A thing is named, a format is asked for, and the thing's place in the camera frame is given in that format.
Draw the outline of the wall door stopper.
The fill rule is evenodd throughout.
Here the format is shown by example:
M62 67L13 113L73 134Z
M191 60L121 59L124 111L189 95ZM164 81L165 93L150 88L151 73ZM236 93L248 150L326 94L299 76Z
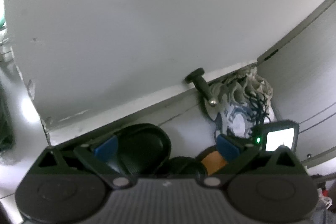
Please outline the wall door stopper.
M201 93L203 98L211 107L215 107L218 102L210 91L207 81L203 78L205 71L203 68L198 68L185 77L187 84L193 83L196 90Z

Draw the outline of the white patterned sneaker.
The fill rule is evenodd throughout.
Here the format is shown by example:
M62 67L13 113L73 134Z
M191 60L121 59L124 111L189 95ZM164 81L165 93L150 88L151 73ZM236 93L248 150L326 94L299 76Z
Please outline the white patterned sneaker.
M265 105L271 106L273 97L273 89L266 79L259 76L256 66L247 66L237 71L238 80L246 97L251 95L258 96L260 99L265 99Z

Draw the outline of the orange cat-shaped floor mat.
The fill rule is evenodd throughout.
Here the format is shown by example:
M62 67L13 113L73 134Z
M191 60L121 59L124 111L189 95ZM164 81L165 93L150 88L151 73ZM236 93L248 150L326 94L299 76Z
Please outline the orange cat-shaped floor mat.
M196 157L196 160L200 161L205 166L209 176L216 173L228 164L227 160L224 159L224 157L219 153L215 145L202 151Z

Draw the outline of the black chunky clog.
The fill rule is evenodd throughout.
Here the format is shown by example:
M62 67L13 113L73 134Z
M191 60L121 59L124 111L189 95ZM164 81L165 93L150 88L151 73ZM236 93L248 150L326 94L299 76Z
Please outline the black chunky clog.
M207 176L206 167L192 157L173 157L158 169L160 178L196 178Z
M120 174L153 177L170 157L170 138L153 124L134 124L114 136L117 151L106 164Z

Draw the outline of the grey sneaker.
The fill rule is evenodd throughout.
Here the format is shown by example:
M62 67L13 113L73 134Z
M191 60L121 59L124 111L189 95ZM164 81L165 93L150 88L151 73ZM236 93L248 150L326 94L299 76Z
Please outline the grey sneaker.
M205 108L209 118L216 124L216 134L250 138L256 125L275 120L272 106L267 107L265 99L258 96L246 97L240 82L237 77L231 77L210 86L218 104L211 107L206 101Z

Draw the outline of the grey door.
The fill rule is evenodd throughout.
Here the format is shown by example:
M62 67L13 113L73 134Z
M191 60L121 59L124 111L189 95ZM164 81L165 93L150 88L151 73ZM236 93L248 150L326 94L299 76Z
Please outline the grey door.
M335 0L325 0L258 59L277 119L299 124L296 155L308 168L335 157Z

